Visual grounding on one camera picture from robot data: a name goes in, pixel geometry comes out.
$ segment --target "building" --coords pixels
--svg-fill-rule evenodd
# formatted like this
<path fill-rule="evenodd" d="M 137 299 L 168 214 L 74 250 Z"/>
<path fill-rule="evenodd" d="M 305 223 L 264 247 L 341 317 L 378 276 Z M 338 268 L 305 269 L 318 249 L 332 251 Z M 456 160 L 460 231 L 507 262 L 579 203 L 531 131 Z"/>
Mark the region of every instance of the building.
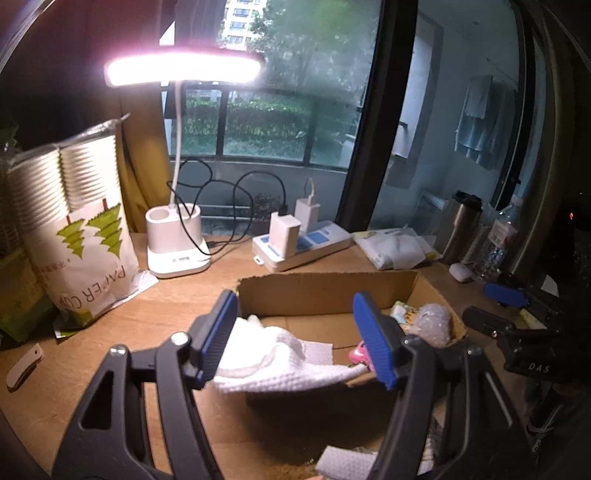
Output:
<path fill-rule="evenodd" d="M 246 50 L 250 38 L 250 26 L 255 16 L 262 15 L 267 0 L 228 0 L 224 12 L 222 41 L 227 48 Z"/>

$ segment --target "stack of paper cups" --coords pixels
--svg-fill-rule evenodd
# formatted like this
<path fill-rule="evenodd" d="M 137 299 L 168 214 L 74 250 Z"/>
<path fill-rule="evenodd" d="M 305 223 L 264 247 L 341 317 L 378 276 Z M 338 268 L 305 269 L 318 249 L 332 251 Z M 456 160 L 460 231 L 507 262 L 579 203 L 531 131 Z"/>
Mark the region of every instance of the stack of paper cups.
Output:
<path fill-rule="evenodd" d="M 62 148 L 61 164 L 70 211 L 119 189 L 114 135 Z"/>
<path fill-rule="evenodd" d="M 61 180 L 60 152 L 40 147 L 8 172 L 12 201 L 23 232 L 64 218 L 68 212 Z"/>

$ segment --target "yellow curtain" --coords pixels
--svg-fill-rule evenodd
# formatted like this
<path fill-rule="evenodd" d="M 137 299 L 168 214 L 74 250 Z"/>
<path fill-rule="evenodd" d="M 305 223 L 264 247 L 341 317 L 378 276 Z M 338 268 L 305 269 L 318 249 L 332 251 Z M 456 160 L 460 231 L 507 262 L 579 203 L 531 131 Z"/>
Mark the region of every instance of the yellow curtain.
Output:
<path fill-rule="evenodd" d="M 121 192 L 129 227 L 145 232 L 148 209 L 168 203 L 170 163 L 159 85 L 106 87 L 102 66 L 123 52 L 158 46 L 158 0 L 95 0 L 89 12 L 89 115 L 92 121 L 122 117 L 117 135 Z"/>

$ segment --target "bottle cap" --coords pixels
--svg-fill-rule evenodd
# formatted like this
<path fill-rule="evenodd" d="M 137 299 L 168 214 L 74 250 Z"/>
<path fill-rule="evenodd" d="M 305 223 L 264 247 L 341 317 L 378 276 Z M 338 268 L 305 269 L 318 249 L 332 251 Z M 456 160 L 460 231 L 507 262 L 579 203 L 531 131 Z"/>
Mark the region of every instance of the bottle cap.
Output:
<path fill-rule="evenodd" d="M 516 207 L 520 207 L 523 205 L 523 199 L 519 198 L 517 195 L 511 196 L 511 203 Z"/>

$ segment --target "pink toy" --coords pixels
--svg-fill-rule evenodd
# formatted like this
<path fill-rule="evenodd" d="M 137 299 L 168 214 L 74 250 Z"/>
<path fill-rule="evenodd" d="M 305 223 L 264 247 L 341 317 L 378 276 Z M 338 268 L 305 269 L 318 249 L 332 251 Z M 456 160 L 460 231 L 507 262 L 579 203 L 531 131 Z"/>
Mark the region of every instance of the pink toy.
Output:
<path fill-rule="evenodd" d="M 371 362 L 371 358 L 369 357 L 369 353 L 365 348 L 365 344 L 361 342 L 355 350 L 351 350 L 349 352 L 349 360 L 353 364 L 365 364 L 368 366 L 370 372 L 375 372 L 374 365 Z"/>

